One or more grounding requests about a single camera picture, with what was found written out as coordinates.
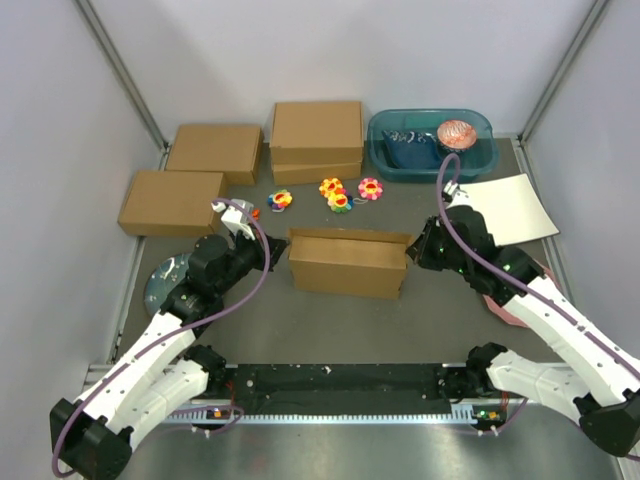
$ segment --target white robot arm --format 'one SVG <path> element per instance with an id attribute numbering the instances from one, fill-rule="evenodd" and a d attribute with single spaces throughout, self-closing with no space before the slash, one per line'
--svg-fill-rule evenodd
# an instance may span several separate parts
<path id="1" fill-rule="evenodd" d="M 423 268 L 459 272 L 474 290 L 522 320 L 570 369 L 539 365 L 495 344 L 472 351 L 467 367 L 485 371 L 489 388 L 535 400 L 577 423 L 608 453 L 627 455 L 640 438 L 640 362 L 571 305 L 521 249 L 496 247 L 481 213 L 472 208 L 473 199 L 459 185 L 449 182 L 443 197 L 456 233 L 485 261 L 461 249 L 440 217 L 427 221 L 409 256 Z M 496 270 L 508 272 L 526 289 L 514 287 Z"/>
<path id="2" fill-rule="evenodd" d="M 221 206 L 212 205 L 217 212 L 224 211 Z M 224 400 L 225 360 L 208 347 L 191 345 L 206 328 L 206 319 L 223 314 L 223 295 L 252 269 L 266 274 L 286 249 L 286 240 L 261 231 L 256 238 L 248 218 L 252 209 L 243 200 L 231 201 L 222 222 L 233 245 L 219 235 L 199 239 L 185 279 L 133 347 L 74 403 L 62 399 L 51 410 L 57 476 L 63 476 L 57 467 L 60 458 L 85 478 L 115 479 L 142 439 L 180 405 L 205 390 L 218 393 L 221 403 L 231 403 Z"/>

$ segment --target wire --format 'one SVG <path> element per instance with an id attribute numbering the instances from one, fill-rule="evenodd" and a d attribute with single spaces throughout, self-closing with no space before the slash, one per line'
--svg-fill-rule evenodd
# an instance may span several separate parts
<path id="1" fill-rule="evenodd" d="M 242 298 L 240 301 L 234 303 L 230 307 L 225 308 L 224 310 L 221 310 L 218 313 L 210 315 L 210 316 L 208 316 L 208 317 L 206 317 L 206 318 L 204 318 L 202 320 L 194 322 L 194 323 L 192 323 L 190 325 L 187 325 L 185 327 L 178 328 L 178 329 L 176 329 L 176 330 L 174 330 L 174 331 L 172 331 L 172 332 L 170 332 L 170 333 L 158 338 L 157 340 L 155 340 L 154 342 L 150 343 L 145 348 L 140 350 L 138 353 L 136 353 L 133 356 L 133 359 L 139 360 L 146 353 L 148 353 L 151 349 L 153 349 L 156 346 L 160 345 L 162 342 L 165 342 L 166 340 L 168 340 L 169 338 L 173 337 L 174 335 L 178 335 L 179 333 L 186 332 L 188 330 L 192 330 L 194 328 L 198 328 L 198 327 L 201 327 L 203 325 L 207 325 L 207 324 L 209 324 L 211 322 L 215 322 L 216 320 L 224 317 L 225 315 L 228 315 L 229 313 L 234 312 L 238 308 L 242 307 L 245 303 L 247 303 L 256 294 L 256 292 L 260 289 L 260 287 L 262 287 L 262 284 L 264 283 L 264 281 L 265 281 L 265 279 L 267 277 L 267 274 L 269 273 L 270 258 L 271 258 L 271 252 L 269 251 L 269 241 L 267 239 L 266 233 L 264 232 L 264 230 L 262 229 L 262 227 L 260 226 L 258 221 L 255 218 L 253 218 L 251 213 L 248 212 L 247 210 L 245 210 L 244 208 L 242 208 L 237 203 L 232 202 L 231 200 L 226 199 L 226 198 L 216 198 L 216 199 L 214 199 L 212 201 L 212 205 L 213 205 L 213 203 L 218 203 L 218 202 L 221 202 L 221 203 L 224 203 L 225 205 L 233 207 L 236 210 L 238 210 L 240 213 L 244 214 L 244 216 L 247 218 L 247 220 L 249 220 L 253 224 L 253 226 L 256 228 L 256 230 L 258 231 L 258 235 L 260 236 L 260 240 L 262 241 L 262 246 L 264 248 L 264 267 L 262 269 L 262 274 L 260 275 L 260 278 L 256 282 L 256 284 L 253 287 L 253 289 L 247 295 L 245 295 L 244 298 Z M 80 414 L 85 410 L 85 408 L 87 408 L 87 405 L 89 405 L 105 388 L 107 388 L 107 386 L 113 380 L 115 380 L 119 375 L 121 375 L 122 372 L 124 372 L 127 368 L 129 368 L 130 365 L 131 364 L 129 364 L 129 363 L 124 363 L 115 372 L 113 372 L 112 375 L 103 378 L 102 382 L 100 383 L 100 385 L 98 385 L 96 387 L 96 389 L 93 390 L 82 403 L 80 403 L 78 408 L 75 409 L 75 411 L 69 417 L 69 420 L 67 420 L 67 422 L 62 427 L 62 430 L 60 431 L 60 434 L 58 435 L 58 439 L 56 440 L 56 443 L 54 445 L 53 457 L 51 459 L 51 470 L 53 471 L 53 474 L 57 478 L 68 478 L 71 475 L 73 475 L 74 473 L 76 473 L 75 470 L 71 470 L 70 472 L 64 473 L 64 472 L 62 472 L 60 470 L 59 465 L 58 465 L 58 461 L 60 459 L 60 453 L 62 452 L 62 446 L 64 445 L 64 441 L 66 440 L 67 435 L 69 434 L 69 431 L 71 430 L 71 427 L 73 426 L 75 421 L 78 419 Z"/>
<path id="2" fill-rule="evenodd" d="M 498 433 L 503 432 L 505 428 L 507 428 L 509 425 L 511 425 L 513 422 L 515 422 L 516 419 L 520 415 L 522 415 L 522 412 L 524 411 L 524 407 L 527 406 L 528 402 L 529 402 L 528 398 L 523 398 L 522 399 L 522 403 L 516 407 L 515 411 L 507 418 L 506 422 L 504 422 L 504 424 L 500 425 L 496 429 L 498 431 Z"/>
<path id="3" fill-rule="evenodd" d="M 445 157 L 444 161 L 442 162 L 442 165 L 440 166 L 440 170 L 438 171 L 438 178 L 436 180 L 436 192 L 437 192 L 438 211 L 440 214 L 440 219 L 442 220 L 442 223 L 444 223 L 445 228 L 447 229 L 447 231 L 449 232 L 453 240 L 464 251 L 464 253 L 466 253 L 467 255 L 469 255 L 469 257 L 471 257 L 477 263 L 482 265 L 482 267 L 484 267 L 491 273 L 495 274 L 496 276 L 500 277 L 501 279 L 505 280 L 506 282 L 509 282 L 510 284 L 514 285 L 519 290 L 522 290 L 532 295 L 533 297 L 541 301 L 543 304 L 545 304 L 547 307 L 557 312 L 560 316 L 562 316 L 562 318 L 564 318 L 571 325 L 573 326 L 578 325 L 579 323 L 578 320 L 573 318 L 569 313 L 565 312 L 561 307 L 556 305 L 553 302 L 553 300 L 546 298 L 544 295 L 538 293 L 528 285 L 525 285 L 517 278 L 514 278 L 511 275 L 509 275 L 504 270 L 497 268 L 494 265 L 491 265 L 488 261 L 486 261 L 480 255 L 474 252 L 471 249 L 471 247 L 469 247 L 469 245 L 464 243 L 464 240 L 460 237 L 460 235 L 458 235 L 458 232 L 456 232 L 455 228 L 453 228 L 453 225 L 451 224 L 449 217 L 447 217 L 447 212 L 444 206 L 444 200 L 442 198 L 442 188 L 443 188 L 442 183 L 444 179 L 444 174 L 447 169 L 447 165 L 451 162 L 451 160 L 454 160 L 456 163 L 456 172 L 451 181 L 454 184 L 458 182 L 458 176 L 460 175 L 460 157 L 458 157 L 458 155 L 456 155 L 455 153 L 450 153 Z M 617 363 L 622 365 L 638 381 L 640 381 L 640 372 L 636 370 L 633 367 L 633 365 L 627 362 L 627 360 L 625 360 L 621 355 L 618 355 L 613 349 L 609 348 L 604 342 L 602 342 L 602 340 L 597 338 L 591 332 L 585 332 L 584 336 L 587 337 L 589 340 L 591 340 L 591 342 L 593 342 L 596 346 L 598 346 L 600 350 L 604 351 L 607 355 L 613 358 Z"/>
<path id="4" fill-rule="evenodd" d="M 507 408 L 509 408 L 509 393 L 502 392 L 502 398 L 500 400 L 500 410 L 506 412 Z"/>

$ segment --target flower toy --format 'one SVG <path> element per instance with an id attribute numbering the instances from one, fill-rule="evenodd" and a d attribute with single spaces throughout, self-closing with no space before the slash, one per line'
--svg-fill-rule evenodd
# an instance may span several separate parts
<path id="1" fill-rule="evenodd" d="M 353 197 L 342 189 L 340 192 L 332 194 L 327 204 L 334 213 L 346 213 L 353 208 Z"/>
<path id="2" fill-rule="evenodd" d="M 337 178 L 325 178 L 318 188 L 320 195 L 324 198 L 329 198 L 332 193 L 340 189 L 342 189 L 342 182 Z"/>
<path id="3" fill-rule="evenodd" d="M 293 196 L 288 190 L 278 190 L 277 192 L 269 195 L 267 204 L 269 204 L 271 210 L 274 212 L 282 212 L 285 208 L 291 205 L 292 201 Z"/>
<path id="4" fill-rule="evenodd" d="M 382 196 L 382 184 L 375 178 L 365 178 L 358 185 L 358 192 L 362 198 L 377 200 Z"/>

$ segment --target metal table surface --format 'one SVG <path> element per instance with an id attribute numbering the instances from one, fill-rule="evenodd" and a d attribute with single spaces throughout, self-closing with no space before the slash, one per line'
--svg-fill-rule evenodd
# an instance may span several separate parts
<path id="1" fill-rule="evenodd" d="M 613 457 L 560 415 L 527 407 L 498 438 L 457 426 L 242 426 L 148 437 L 119 480 L 615 480 Z"/>
<path id="2" fill-rule="evenodd" d="M 501 159 L 485 179 L 519 173 L 511 141 L 498 142 Z M 288 189 L 294 200 L 282 213 L 271 212 L 266 199 L 273 185 L 264 149 L 255 187 L 232 187 L 229 195 L 253 202 L 262 211 L 260 223 L 272 236 L 286 236 L 290 227 L 343 227 L 418 234 L 426 218 L 437 212 L 433 185 L 385 183 L 380 200 L 335 214 L 318 185 Z M 365 163 L 363 176 L 377 176 Z M 359 180 L 345 181 L 350 191 Z M 135 283 L 119 354 L 128 349 L 149 322 L 144 287 L 166 258 L 191 251 L 193 238 L 148 238 Z M 523 246 L 545 263 L 541 242 Z M 225 297 L 227 305 L 242 298 L 259 276 L 252 272 Z M 399 300 L 358 298 L 295 290 L 286 255 L 263 288 L 240 310 L 211 325 L 200 337 L 231 363 L 403 363 L 464 362 L 469 350 L 493 341 L 531 360 L 557 357 L 532 332 L 505 324 L 491 314 L 457 274 L 431 272 L 410 265 Z"/>
<path id="3" fill-rule="evenodd" d="M 498 145 L 499 166 L 486 178 L 519 173 L 511 142 L 500 140 Z M 358 205 L 346 215 L 329 211 L 316 185 L 292 186 L 294 204 L 275 214 L 265 204 L 276 189 L 267 156 L 265 149 L 259 184 L 233 187 L 230 195 L 261 208 L 261 223 L 271 235 L 285 235 L 287 228 L 296 226 L 417 234 L 426 217 L 436 212 L 432 185 L 387 182 L 381 200 Z M 376 176 L 370 165 L 363 174 Z M 358 181 L 345 183 L 353 191 Z M 148 324 L 143 291 L 149 275 L 167 257 L 190 251 L 194 241 L 147 239 L 120 354 Z M 540 242 L 524 248 L 545 262 Z M 226 302 L 241 298 L 257 276 L 256 272 L 243 280 Z M 530 331 L 491 315 L 453 273 L 410 266 L 399 300 L 375 300 L 294 290 L 286 258 L 251 302 L 209 327 L 200 341 L 233 363 L 462 362 L 471 347 L 487 341 L 508 345 L 533 360 L 557 360 Z M 479 439 L 453 428 L 470 427 L 239 425 L 208 441 L 200 434 L 172 432 L 148 438 L 121 480 L 622 478 L 612 457 L 542 407 L 527 407 L 498 438 Z"/>

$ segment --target white wall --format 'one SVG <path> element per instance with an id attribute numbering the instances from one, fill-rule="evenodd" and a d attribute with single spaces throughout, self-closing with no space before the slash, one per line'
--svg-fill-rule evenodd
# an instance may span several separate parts
<path id="1" fill-rule="evenodd" d="M 104 361 L 159 154 L 70 1 L 0 6 L 0 477 L 44 479 L 49 410 Z"/>
<path id="2" fill-rule="evenodd" d="M 640 4 L 611 2 L 530 141 L 576 302 L 640 356 Z"/>
<path id="3" fill-rule="evenodd" d="M 94 0 L 167 138 L 268 127 L 274 102 L 309 99 L 465 107 L 520 132 L 591 3 Z"/>

